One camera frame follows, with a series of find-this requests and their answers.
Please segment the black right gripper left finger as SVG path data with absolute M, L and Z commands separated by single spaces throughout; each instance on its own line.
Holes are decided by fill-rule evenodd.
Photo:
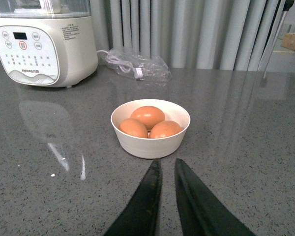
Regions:
M 155 235 L 162 189 L 161 163 L 154 160 L 125 209 L 106 231 L 106 236 Z

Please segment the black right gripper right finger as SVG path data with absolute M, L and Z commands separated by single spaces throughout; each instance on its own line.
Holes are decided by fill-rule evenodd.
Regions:
M 175 161 L 177 207 L 185 236 L 253 236 L 182 160 Z

